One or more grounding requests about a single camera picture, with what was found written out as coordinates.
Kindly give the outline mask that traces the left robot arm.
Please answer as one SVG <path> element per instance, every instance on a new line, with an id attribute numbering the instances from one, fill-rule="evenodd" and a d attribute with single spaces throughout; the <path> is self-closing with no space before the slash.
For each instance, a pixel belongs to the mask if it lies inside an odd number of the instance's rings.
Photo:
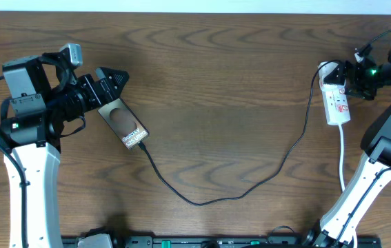
<path id="1" fill-rule="evenodd" d="M 64 124 L 121 96 L 129 74 L 97 68 L 77 77 L 67 52 L 3 64 L 14 116 L 1 114 L 0 145 L 10 183 L 10 246 L 62 247 L 57 176 Z"/>

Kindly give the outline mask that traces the Galaxy S25 Ultra smartphone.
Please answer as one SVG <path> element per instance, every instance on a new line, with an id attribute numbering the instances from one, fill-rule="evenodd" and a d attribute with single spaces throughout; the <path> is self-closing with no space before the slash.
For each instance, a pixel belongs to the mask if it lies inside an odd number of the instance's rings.
<path id="1" fill-rule="evenodd" d="M 149 131 L 121 98 L 103 105 L 98 113 L 127 149 L 149 136 Z"/>

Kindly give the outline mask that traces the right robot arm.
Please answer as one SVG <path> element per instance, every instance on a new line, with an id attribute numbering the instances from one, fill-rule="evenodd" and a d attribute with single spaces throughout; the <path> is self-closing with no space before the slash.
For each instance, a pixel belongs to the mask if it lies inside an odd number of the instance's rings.
<path id="1" fill-rule="evenodd" d="M 356 62 L 325 61 L 317 76 L 328 125 L 341 127 L 350 119 L 347 97 L 372 101 L 377 90 L 391 85 L 391 48 L 386 63 L 378 65 L 367 43 L 355 53 Z M 362 155 L 337 202 L 303 241 L 311 247 L 356 247 L 356 227 L 374 199 L 391 181 L 391 105 L 367 129 Z"/>

